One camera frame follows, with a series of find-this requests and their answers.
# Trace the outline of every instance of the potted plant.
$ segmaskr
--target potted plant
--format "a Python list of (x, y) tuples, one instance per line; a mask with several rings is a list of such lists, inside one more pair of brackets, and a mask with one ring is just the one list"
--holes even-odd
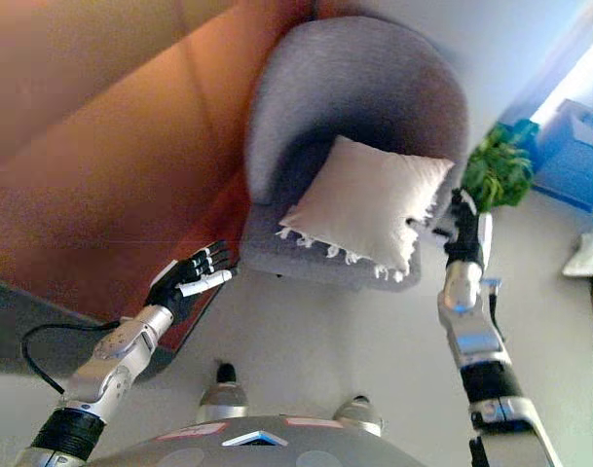
[(496, 124), (469, 157), (463, 188), (480, 212), (495, 206), (516, 206), (532, 186), (531, 152), (538, 125), (521, 120), (515, 126)]

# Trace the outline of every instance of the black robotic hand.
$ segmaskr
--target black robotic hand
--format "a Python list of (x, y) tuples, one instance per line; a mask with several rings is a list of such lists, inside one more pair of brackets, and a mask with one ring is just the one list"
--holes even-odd
[(476, 263), (484, 270), (491, 250), (491, 217), (480, 215), (471, 196), (458, 189), (452, 194), (450, 212), (455, 219), (456, 235), (445, 244), (447, 264)]
[(151, 283), (147, 305), (168, 308), (173, 324), (184, 321), (200, 294), (223, 284), (237, 274), (230, 268), (227, 243), (219, 240), (200, 249), (190, 258), (173, 260)]

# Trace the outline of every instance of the robotic hand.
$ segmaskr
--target robotic hand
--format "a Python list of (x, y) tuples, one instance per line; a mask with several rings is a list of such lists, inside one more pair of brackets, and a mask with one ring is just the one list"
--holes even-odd
[(228, 266), (226, 243), (217, 241), (164, 268), (153, 279), (140, 313), (123, 318), (71, 377), (56, 410), (15, 465), (84, 465), (119, 402), (149, 365), (158, 340), (189, 316), (202, 292), (236, 275)]
[[(495, 320), (500, 281), (483, 278), (491, 215), (478, 214), (471, 197), (460, 191), (454, 192), (450, 212), (456, 234), (445, 244), (446, 278), (437, 302), (479, 435), (469, 443), (472, 466), (561, 467), (534, 404), (521, 391)], [(490, 314), (483, 309), (481, 284), (491, 289)]]

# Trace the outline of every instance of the black joint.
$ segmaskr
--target black joint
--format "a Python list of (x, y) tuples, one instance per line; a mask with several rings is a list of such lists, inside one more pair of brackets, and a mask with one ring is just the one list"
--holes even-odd
[(517, 377), (507, 363), (477, 363), (462, 368), (461, 377), (471, 404), (499, 397), (523, 396)]
[(478, 437), (469, 441), (471, 451), (471, 467), (489, 467), (489, 459), (482, 445), (482, 438)]
[(87, 460), (104, 426), (105, 423), (91, 413), (74, 409), (58, 410), (45, 422), (31, 446)]
[(236, 369), (231, 363), (223, 363), (216, 372), (216, 382), (237, 382)]

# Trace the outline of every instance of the black cable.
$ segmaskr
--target black cable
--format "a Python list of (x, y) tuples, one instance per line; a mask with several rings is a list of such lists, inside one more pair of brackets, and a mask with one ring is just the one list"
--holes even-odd
[(70, 329), (73, 331), (109, 331), (110, 329), (114, 329), (119, 327), (121, 324), (120, 321), (111, 321), (109, 323), (102, 324), (100, 326), (85, 326), (85, 325), (78, 325), (78, 324), (42, 324), (41, 326), (37, 326), (35, 328), (30, 329), (27, 333), (23, 335), (21, 338), (21, 355), (27, 362), (28, 367), (32, 370), (35, 374), (37, 374), (44, 382), (46, 382), (49, 386), (51, 386), (55, 391), (59, 394), (64, 394), (64, 389), (60, 386), (57, 382), (54, 381), (52, 377), (50, 377), (47, 373), (45, 373), (41, 368), (36, 364), (36, 362), (30, 357), (30, 352), (28, 349), (28, 342), (32, 336), (40, 331), (44, 331), (46, 329)]
[(500, 325), (498, 324), (498, 319), (495, 316), (495, 307), (497, 304), (498, 304), (497, 294), (489, 294), (489, 311), (491, 313), (491, 321), (493, 322), (495, 329), (497, 329), (498, 333), (500, 333), (501, 340), (505, 341), (505, 337), (501, 333)]

